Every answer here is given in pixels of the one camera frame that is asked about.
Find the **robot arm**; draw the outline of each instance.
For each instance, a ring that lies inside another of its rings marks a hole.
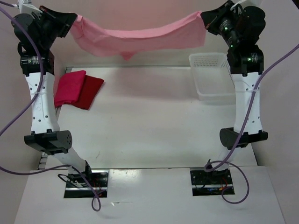
[[[61,131],[57,122],[53,87],[54,56],[50,48],[57,37],[65,37],[77,18],[73,13],[58,13],[41,6],[39,9],[30,0],[18,0],[21,14],[15,19],[28,32],[38,47],[43,59],[43,83],[38,96],[32,104],[31,135],[25,136],[25,143],[47,155],[52,155],[64,165],[71,165],[91,181],[91,169],[88,163],[80,158],[72,148],[72,137],[69,131]],[[23,32],[14,24],[14,33],[19,38],[18,53],[21,56],[21,67],[30,89],[31,99],[37,94],[41,79],[37,55]],[[83,183],[81,176],[72,167],[68,167],[69,179]]]
[[[237,148],[227,162],[231,162],[241,148],[249,143],[266,140],[260,121],[260,87],[255,84],[263,72],[263,52],[256,45],[265,27],[265,13],[258,7],[243,8],[228,0],[218,9],[203,12],[201,17],[208,32],[221,35],[229,47],[228,63],[235,85],[236,119],[234,127],[220,130],[220,140],[227,150],[220,155],[223,160],[229,154],[241,131],[249,108],[252,91],[256,91],[251,113],[238,142]],[[219,170],[227,169],[228,164]]]

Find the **white table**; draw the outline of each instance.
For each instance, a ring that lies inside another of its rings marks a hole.
[[[15,224],[284,224],[265,167],[243,167],[250,182],[248,199],[239,205],[221,196],[192,196],[190,171],[177,169],[111,170],[108,196],[94,212],[91,198],[63,199],[65,170],[28,178]],[[231,176],[236,195],[246,192],[235,168]]]
[[[59,124],[92,168],[202,167],[224,149],[219,131],[234,125],[235,105],[199,101],[190,68],[78,70],[105,84],[89,111],[63,105]],[[256,166],[251,145],[234,162]]]

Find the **plastic basket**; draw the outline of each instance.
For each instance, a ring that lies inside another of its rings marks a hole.
[[[235,103],[235,86],[225,54],[192,54],[189,61],[200,100]]]

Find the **pink cloth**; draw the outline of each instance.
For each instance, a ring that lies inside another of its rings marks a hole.
[[[128,60],[142,51],[202,46],[206,30],[200,14],[195,12],[160,28],[132,31],[103,29],[78,15],[71,34],[83,50],[95,56],[122,55]]]
[[[86,71],[81,70],[65,73],[60,78],[57,93],[54,97],[55,108],[78,101],[85,76]]]

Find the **red cloth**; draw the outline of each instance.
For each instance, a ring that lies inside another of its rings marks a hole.
[[[55,107],[71,104],[89,110],[103,83],[103,79],[87,76],[84,70],[66,73],[59,80],[54,97]]]
[[[203,46],[206,29],[200,14],[195,12],[159,28],[130,31],[103,29],[78,15],[71,34],[80,48],[95,56],[122,55],[128,60],[143,51]]]
[[[97,95],[103,83],[104,80],[101,78],[86,76],[78,101],[72,102],[71,104],[75,107],[89,110],[93,103],[93,99]]]
[[[54,97],[55,108],[63,104],[71,104],[79,99],[86,71],[65,73],[58,83],[58,89]]]

